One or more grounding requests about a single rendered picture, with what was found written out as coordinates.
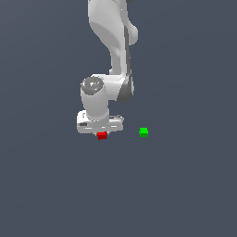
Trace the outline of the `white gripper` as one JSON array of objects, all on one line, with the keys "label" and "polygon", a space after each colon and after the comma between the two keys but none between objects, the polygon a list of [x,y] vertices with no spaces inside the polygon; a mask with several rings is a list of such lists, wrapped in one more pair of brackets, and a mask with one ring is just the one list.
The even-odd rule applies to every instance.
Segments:
[{"label": "white gripper", "polygon": [[102,122],[92,122],[88,119],[86,111],[82,110],[77,115],[77,131],[79,133],[92,133],[97,134],[98,132],[110,133],[112,131],[122,131],[123,130],[123,120],[121,115],[110,116],[108,121]]}]

